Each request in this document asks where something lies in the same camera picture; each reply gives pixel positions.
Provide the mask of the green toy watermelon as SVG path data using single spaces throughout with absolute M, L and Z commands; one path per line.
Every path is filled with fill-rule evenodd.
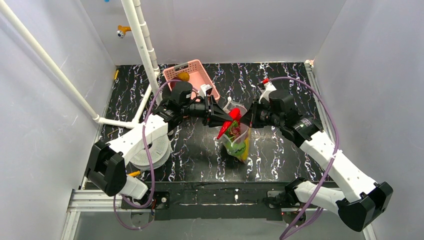
M 244 141 L 229 143 L 226 147 L 227 153 L 233 157 L 240 158 L 246 150 L 246 144 Z

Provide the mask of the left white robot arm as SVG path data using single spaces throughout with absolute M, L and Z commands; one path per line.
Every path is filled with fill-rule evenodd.
M 148 201 L 152 201 L 155 184 L 148 187 L 141 180 L 130 176 L 126 166 L 137 154 L 145 152 L 153 175 L 152 152 L 155 148 L 149 145 L 167 137 L 169 132 L 182 123 L 184 117 L 200 118 L 203 125 L 210 128 L 222 126 L 231 120 L 210 94 L 192 98 L 192 84 L 177 79 L 172 82 L 175 85 L 170 96 L 156 108 L 150 107 L 142 123 L 119 138 L 93 144 L 84 175 L 109 197 L 120 194 L 140 200 L 146 192 L 150 192 Z

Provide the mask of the purple toy grapes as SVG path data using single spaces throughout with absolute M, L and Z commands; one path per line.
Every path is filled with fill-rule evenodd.
M 237 121 L 234 121 L 229 129 L 226 131 L 226 135 L 231 142 L 237 139 L 241 135 L 241 127 Z

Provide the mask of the yellow toy bananas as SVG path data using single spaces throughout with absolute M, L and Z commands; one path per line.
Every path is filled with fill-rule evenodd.
M 251 139 L 251 133 L 250 131 L 248 131 L 246 134 L 246 138 L 244 139 L 245 150 L 243 154 L 241 155 L 241 161 L 243 163 L 246 163 L 248 160 L 249 150 L 250 150 L 250 139 Z

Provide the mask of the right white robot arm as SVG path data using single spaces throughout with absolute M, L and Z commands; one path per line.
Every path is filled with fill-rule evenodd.
M 312 117 L 299 113 L 294 97 L 286 90 L 274 90 L 266 103 L 255 99 L 241 117 L 254 129 L 272 126 L 315 160 L 337 184 L 339 190 L 318 187 L 297 178 L 285 186 L 291 204 L 307 203 L 338 215 L 351 230 L 360 232 L 388 207 L 392 186 L 377 182 L 355 166 L 331 141 L 322 126 Z

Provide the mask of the red toy chili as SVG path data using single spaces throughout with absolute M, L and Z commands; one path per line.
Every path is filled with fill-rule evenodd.
M 239 108 L 233 108 L 230 112 L 229 112 L 229 116 L 231 117 L 232 120 L 230 121 L 225 121 L 224 124 L 222 125 L 219 134 L 217 136 L 217 140 L 219 140 L 225 133 L 226 131 L 231 127 L 231 125 L 233 124 L 233 122 L 237 122 L 238 124 L 240 123 L 240 119 L 242 117 L 241 115 L 241 111 Z

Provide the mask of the clear polka dot zip bag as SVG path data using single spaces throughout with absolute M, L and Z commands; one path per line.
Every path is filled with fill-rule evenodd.
M 223 110 L 233 117 L 234 121 L 228 125 L 225 132 L 221 127 L 215 139 L 224 146 L 230 156 L 245 164 L 249 154 L 251 129 L 248 124 L 241 122 L 241 117 L 247 113 L 247 109 L 229 96 Z

